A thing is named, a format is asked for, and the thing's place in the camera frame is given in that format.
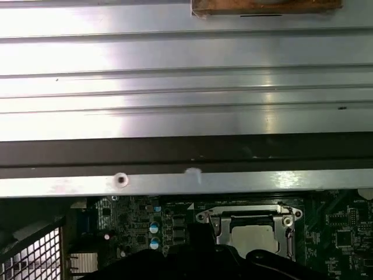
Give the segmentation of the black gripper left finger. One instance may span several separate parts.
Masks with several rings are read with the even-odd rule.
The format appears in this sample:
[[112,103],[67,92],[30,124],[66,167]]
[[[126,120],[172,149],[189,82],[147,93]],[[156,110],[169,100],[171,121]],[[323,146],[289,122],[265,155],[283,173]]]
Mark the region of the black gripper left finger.
[[167,255],[153,249],[139,251],[96,271],[96,279],[202,279],[203,269],[192,261],[202,244],[203,225],[191,223],[187,230],[189,241],[173,246]]

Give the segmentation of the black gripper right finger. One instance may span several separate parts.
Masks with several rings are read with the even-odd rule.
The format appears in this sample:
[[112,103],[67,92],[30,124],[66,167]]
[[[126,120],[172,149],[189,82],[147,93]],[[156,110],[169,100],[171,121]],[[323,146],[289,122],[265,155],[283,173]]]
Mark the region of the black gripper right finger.
[[266,250],[241,257],[233,246],[216,241],[214,229],[202,225],[203,279],[320,279],[321,274]]

